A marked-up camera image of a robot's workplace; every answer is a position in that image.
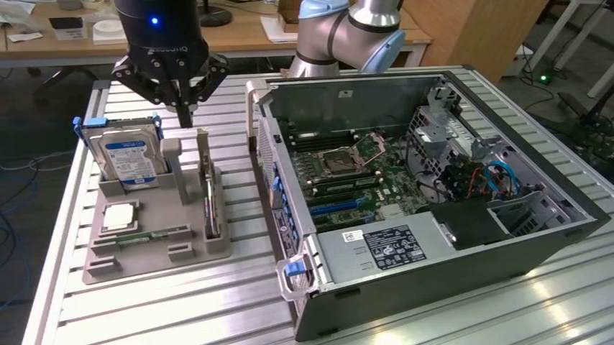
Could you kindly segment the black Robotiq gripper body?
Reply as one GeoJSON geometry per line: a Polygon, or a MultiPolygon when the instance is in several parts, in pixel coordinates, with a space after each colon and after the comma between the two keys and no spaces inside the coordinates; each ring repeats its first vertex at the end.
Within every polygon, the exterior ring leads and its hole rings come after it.
{"type": "Polygon", "coordinates": [[[118,81],[188,80],[207,72],[210,50],[195,1],[116,1],[115,6],[128,41],[114,70],[118,81]]]}

